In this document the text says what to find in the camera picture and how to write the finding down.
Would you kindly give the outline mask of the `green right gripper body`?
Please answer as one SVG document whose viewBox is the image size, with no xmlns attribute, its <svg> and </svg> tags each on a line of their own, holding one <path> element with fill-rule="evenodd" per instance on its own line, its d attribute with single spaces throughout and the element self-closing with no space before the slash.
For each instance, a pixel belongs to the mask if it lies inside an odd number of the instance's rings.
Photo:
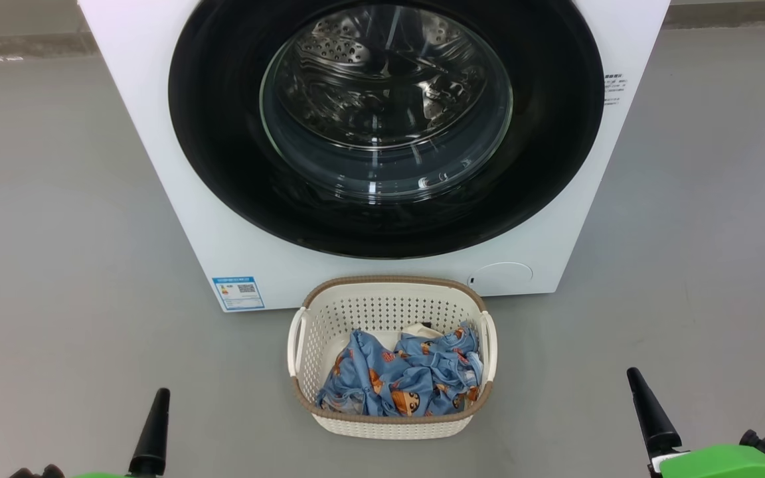
<svg viewBox="0 0 765 478">
<path fill-rule="evenodd" d="M 718 444 L 652 459 L 652 477 L 765 477 L 765 454 L 753 447 Z"/>
</svg>

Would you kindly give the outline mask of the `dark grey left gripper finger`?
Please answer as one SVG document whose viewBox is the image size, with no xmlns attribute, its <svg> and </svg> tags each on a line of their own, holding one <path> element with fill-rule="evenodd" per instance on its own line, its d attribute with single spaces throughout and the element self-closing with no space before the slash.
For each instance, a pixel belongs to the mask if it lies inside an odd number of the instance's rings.
<svg viewBox="0 0 765 478">
<path fill-rule="evenodd" d="M 129 463 L 129 476 L 164 476 L 170 397 L 168 388 L 159 388 L 155 394 Z"/>
</svg>

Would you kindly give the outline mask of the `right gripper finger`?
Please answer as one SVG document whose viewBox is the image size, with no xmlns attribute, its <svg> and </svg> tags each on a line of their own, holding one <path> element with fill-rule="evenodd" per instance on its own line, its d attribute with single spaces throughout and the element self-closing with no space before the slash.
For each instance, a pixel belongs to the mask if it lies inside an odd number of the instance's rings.
<svg viewBox="0 0 765 478">
<path fill-rule="evenodd" d="M 677 453 L 682 439 L 637 367 L 626 370 L 641 438 L 650 459 Z"/>
</svg>

